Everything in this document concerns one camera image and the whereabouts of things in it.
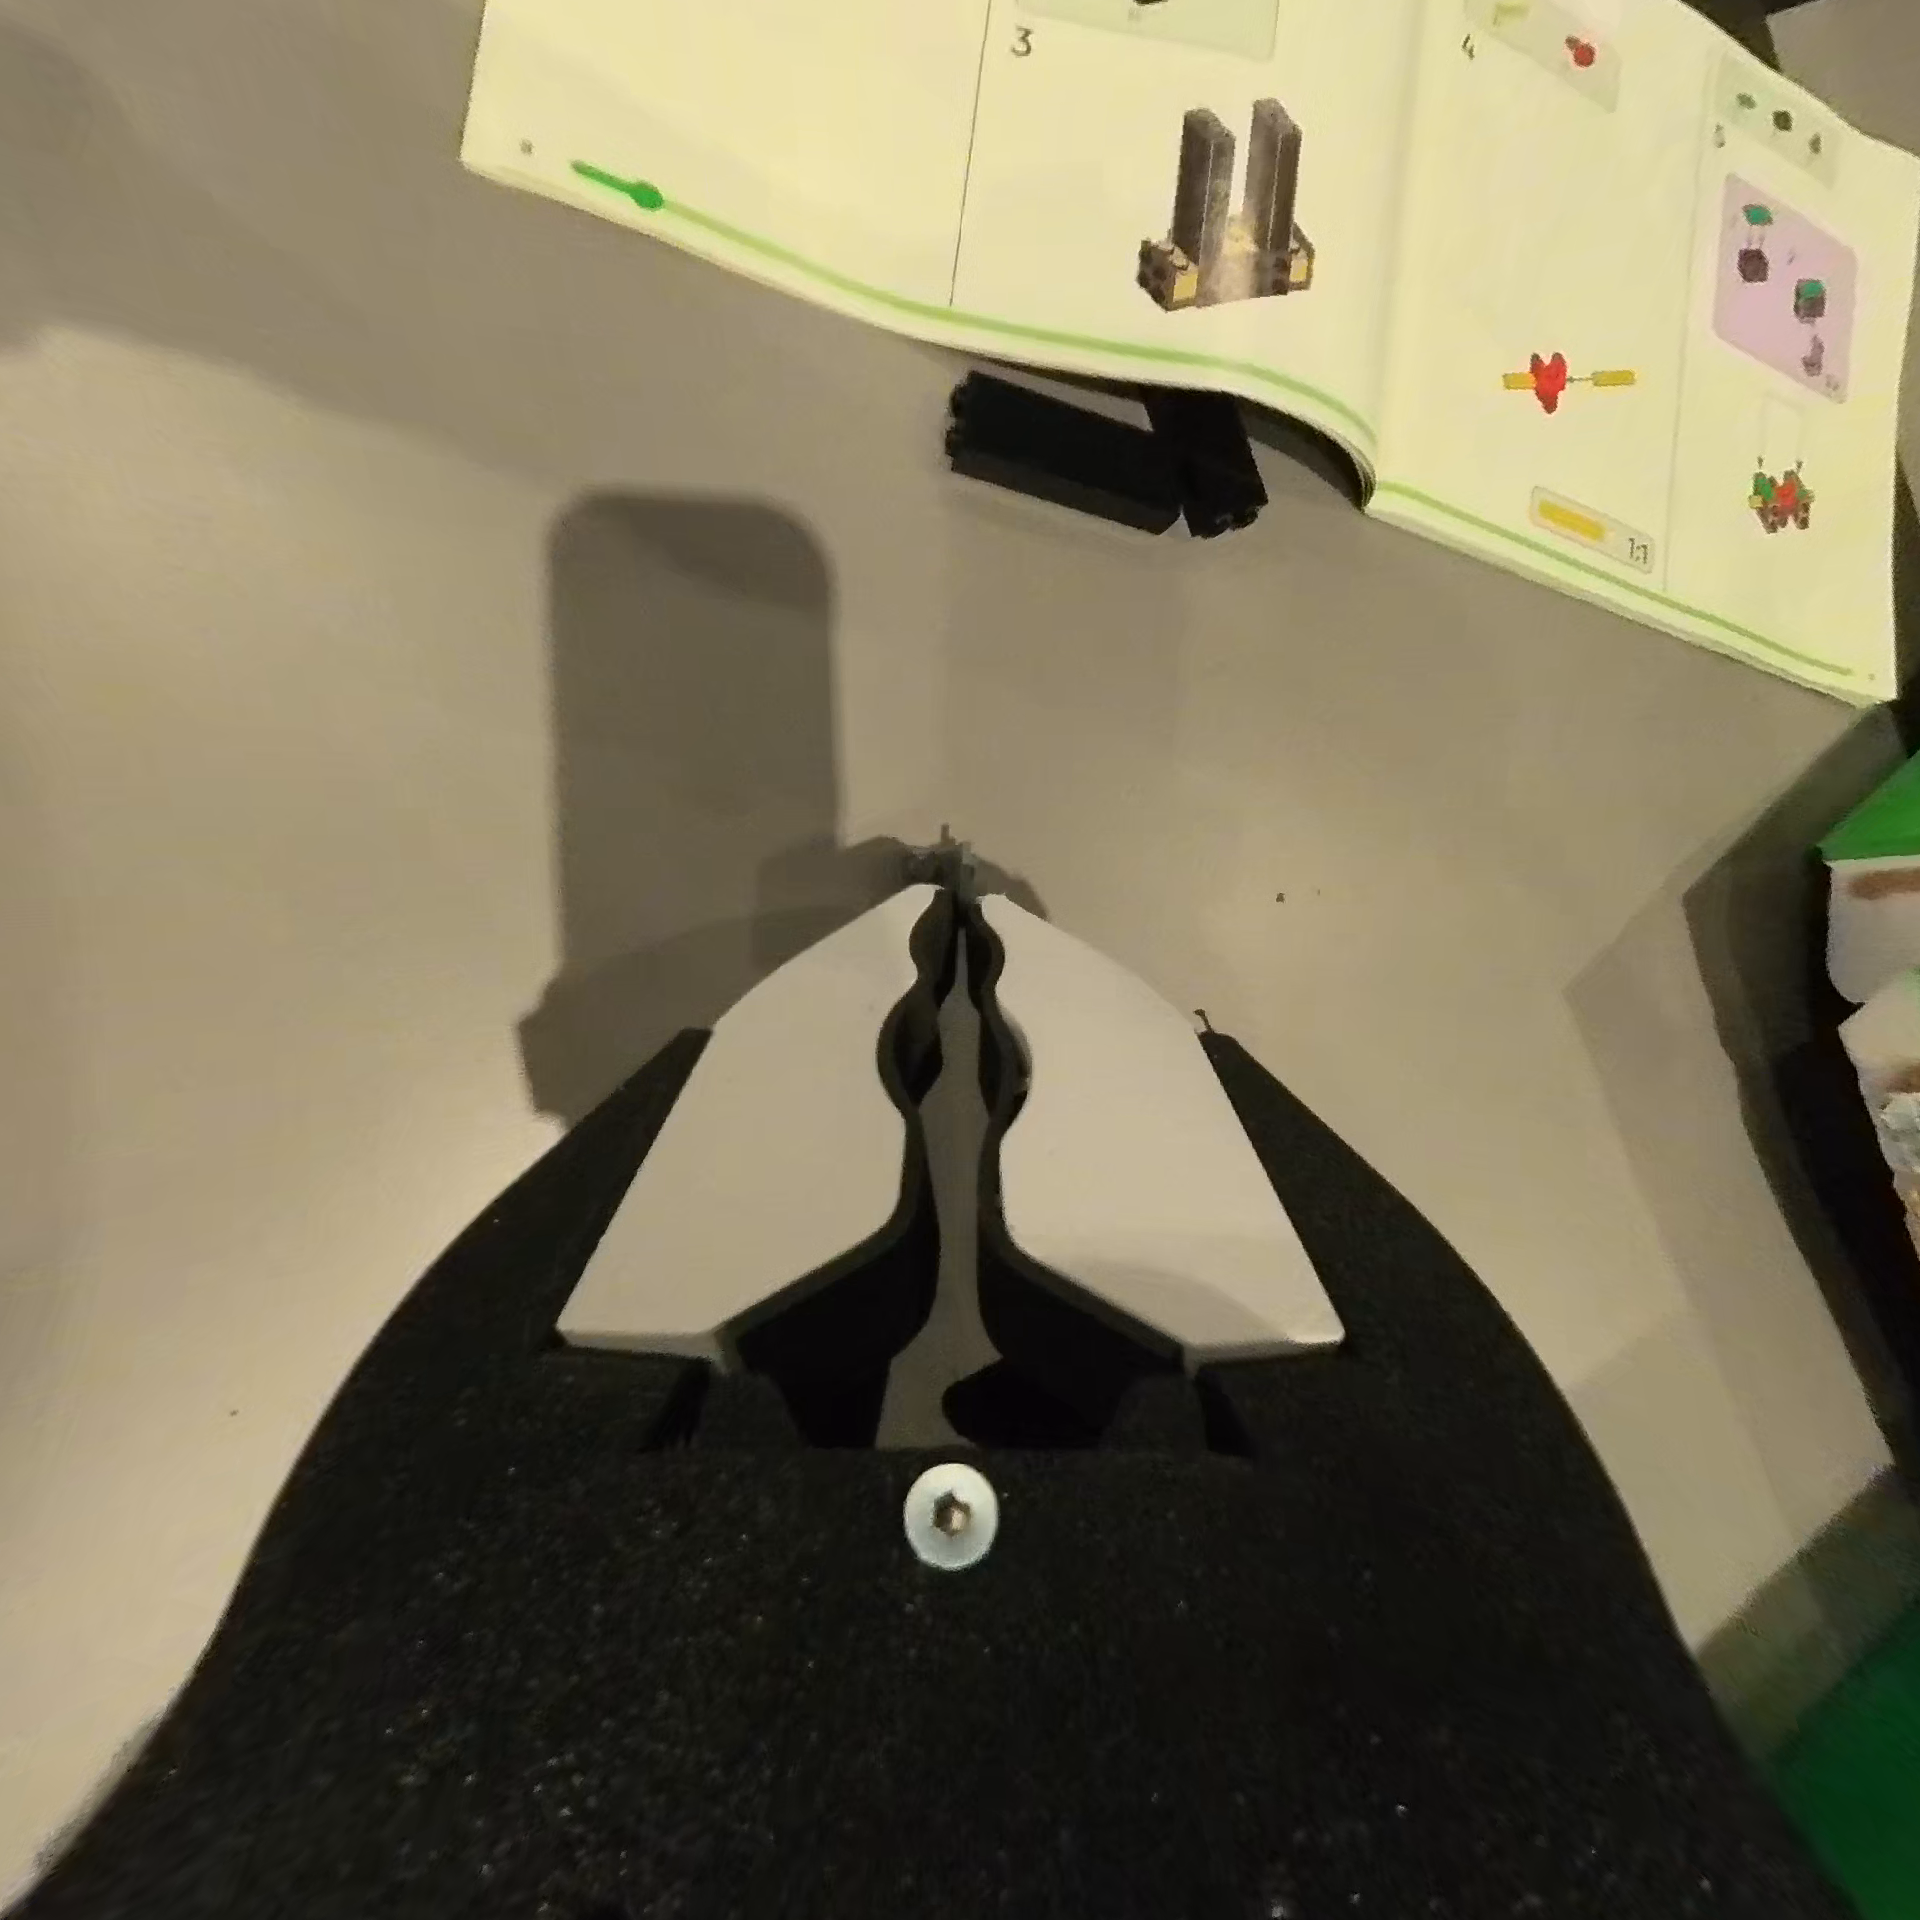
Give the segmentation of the open instruction booklet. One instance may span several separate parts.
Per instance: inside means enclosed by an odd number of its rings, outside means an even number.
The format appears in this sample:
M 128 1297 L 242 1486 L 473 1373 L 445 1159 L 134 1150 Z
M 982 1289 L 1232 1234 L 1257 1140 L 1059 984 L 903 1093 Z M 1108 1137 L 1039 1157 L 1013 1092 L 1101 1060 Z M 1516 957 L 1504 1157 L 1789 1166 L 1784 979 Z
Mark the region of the open instruction booklet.
M 491 2 L 463 168 L 1327 435 L 1367 515 L 1900 682 L 1915 156 L 1671 2 Z

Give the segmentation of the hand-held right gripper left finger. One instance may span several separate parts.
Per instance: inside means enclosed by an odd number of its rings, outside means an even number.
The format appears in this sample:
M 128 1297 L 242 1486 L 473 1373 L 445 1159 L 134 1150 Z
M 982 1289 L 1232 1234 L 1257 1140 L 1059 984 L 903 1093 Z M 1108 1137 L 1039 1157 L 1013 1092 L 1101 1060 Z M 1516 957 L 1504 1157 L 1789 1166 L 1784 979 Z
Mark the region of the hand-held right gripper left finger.
M 953 891 L 906 884 L 716 1019 L 556 1335 L 763 1380 L 806 1442 L 871 1448 L 939 1285 L 922 1101 L 955 954 Z

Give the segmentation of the pale grey desk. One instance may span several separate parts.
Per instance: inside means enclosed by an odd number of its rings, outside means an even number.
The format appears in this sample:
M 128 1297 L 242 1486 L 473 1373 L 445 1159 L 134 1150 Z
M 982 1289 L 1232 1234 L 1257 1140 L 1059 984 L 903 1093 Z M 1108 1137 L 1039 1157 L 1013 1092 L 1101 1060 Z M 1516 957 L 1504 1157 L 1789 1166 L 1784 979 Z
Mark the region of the pale grey desk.
M 475 3 L 4 3 L 4 1905 L 484 1204 L 952 828 L 1534 1340 L 1705 1642 L 1888 1476 L 1757 1074 L 1878 714 L 463 173 Z

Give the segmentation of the green box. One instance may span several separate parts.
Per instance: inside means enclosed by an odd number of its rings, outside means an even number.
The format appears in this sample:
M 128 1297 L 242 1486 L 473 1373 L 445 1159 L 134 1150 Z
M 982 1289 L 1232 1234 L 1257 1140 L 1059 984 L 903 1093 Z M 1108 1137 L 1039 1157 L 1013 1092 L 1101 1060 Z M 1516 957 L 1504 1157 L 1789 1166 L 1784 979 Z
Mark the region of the green box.
M 1811 768 L 1814 858 L 1840 861 L 1918 850 L 1915 708 L 1888 701 L 1838 736 Z

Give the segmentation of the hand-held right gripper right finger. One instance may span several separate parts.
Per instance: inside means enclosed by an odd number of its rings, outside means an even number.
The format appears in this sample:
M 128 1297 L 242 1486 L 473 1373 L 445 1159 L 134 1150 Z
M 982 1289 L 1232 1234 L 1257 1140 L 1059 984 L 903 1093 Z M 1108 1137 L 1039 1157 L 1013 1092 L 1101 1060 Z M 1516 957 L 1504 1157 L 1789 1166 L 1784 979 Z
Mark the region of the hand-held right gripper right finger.
M 1193 1019 L 1009 896 L 971 900 L 964 935 L 993 1355 L 945 1389 L 947 1424 L 1095 1446 L 1161 1382 L 1336 1351 L 1342 1317 Z

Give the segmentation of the green board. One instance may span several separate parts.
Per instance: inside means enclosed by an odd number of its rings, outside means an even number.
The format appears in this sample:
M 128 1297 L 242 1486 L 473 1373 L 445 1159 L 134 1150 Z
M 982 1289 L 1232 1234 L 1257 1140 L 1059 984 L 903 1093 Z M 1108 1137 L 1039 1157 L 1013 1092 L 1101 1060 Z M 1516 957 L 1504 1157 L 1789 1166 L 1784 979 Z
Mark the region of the green board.
M 1851 1907 L 1914 1917 L 1915 1482 L 1880 1471 L 1696 1658 L 1739 1746 Z

